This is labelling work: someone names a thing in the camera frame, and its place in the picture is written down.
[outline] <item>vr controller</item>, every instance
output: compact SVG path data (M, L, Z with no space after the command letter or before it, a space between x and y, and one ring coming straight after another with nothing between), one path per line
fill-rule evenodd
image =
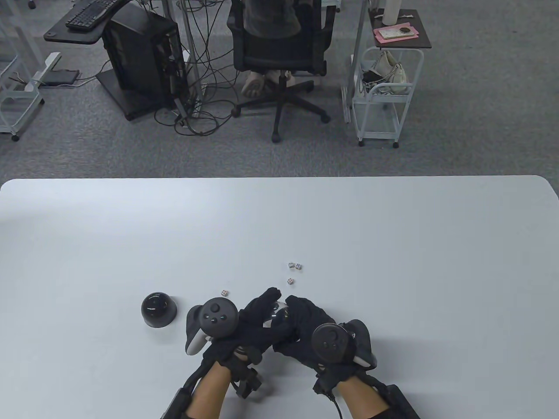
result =
M281 301L270 307L264 327L284 321L289 308ZM203 306L192 307L186 316L187 355L196 355L207 342L231 335L239 324L239 311L231 300L216 297ZM311 338L312 348L325 363L355 362L365 369L377 366L371 350L367 326L360 320L347 323L325 323L316 328Z

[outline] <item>person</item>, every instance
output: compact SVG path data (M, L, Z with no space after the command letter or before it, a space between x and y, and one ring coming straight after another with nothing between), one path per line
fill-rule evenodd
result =
M282 47L295 54L307 47L312 33L312 0L243 0L243 20L248 32L248 44L257 50L269 50L269 45L259 48L261 40L282 39ZM287 86L296 84L295 77L286 73ZM251 71L241 90L248 98L262 94L265 78L279 83L280 71Z
M239 350L244 345L254 346L262 353L272 346L274 351L334 377L335 387L345 400L353 419L404 419L373 387L357 377L362 367L355 363L324 365L315 355L311 347L312 333L317 326L334 320L310 300L289 296L286 299L289 307L287 322L277 327L262 327L269 315L269 308L280 296L276 288L267 290L239 312L239 326L232 336L212 342L203 358L204 361L212 361L213 365L196 387L185 416L191 419L219 418L231 380L231 371L221 364L231 356L247 361L246 355Z

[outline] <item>gloved hand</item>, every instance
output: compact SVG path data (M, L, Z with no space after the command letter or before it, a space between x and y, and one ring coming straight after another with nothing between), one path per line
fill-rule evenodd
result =
M355 363L325 364L315 354L311 346L312 333L324 323L335 323L322 308L306 298L295 296L287 297L286 304L289 312L287 323L295 330L289 339L273 345L275 352L295 358L301 364L315 370L318 375L327 375L333 386L351 378L361 369Z
M249 364L258 364L259 360L255 361L253 358L256 357L252 357L254 351L258 352L261 358L262 353L272 344L282 341L293 333L293 327L289 323L270 328L262 326L270 316L274 303L280 297L279 289L268 288L260 297L248 303L239 311L239 325L235 332L230 336L212 340L210 347L203 354L204 361L224 363L231 358L233 352L237 351L248 355Z

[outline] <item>pink notebook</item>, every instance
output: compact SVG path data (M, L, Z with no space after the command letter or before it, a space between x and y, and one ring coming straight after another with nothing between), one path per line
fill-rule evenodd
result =
M403 37L403 38L384 39L379 32L380 29L387 29L387 28L400 29L401 27L405 27L405 26L407 26L409 29L411 29L411 33L413 35L406 36L406 37ZM400 25L386 26L386 27L383 27L383 28L375 29L373 31L373 33L375 34L375 38L377 39L377 41L380 44L388 44L389 42L406 41L408 39L419 38L419 32L417 32L416 28L414 28L413 26L410 26L410 22L401 23Z

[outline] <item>person's foot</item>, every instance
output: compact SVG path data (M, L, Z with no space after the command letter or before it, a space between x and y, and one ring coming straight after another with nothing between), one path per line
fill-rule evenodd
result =
M262 94L264 89L264 76L260 73L250 72L241 94L249 99L256 98Z
M266 73L266 78L272 83L279 84L280 74L281 71L279 70L270 70ZM285 72L285 77L287 77L287 87L297 84L297 81L295 81L295 77L291 74L291 72Z

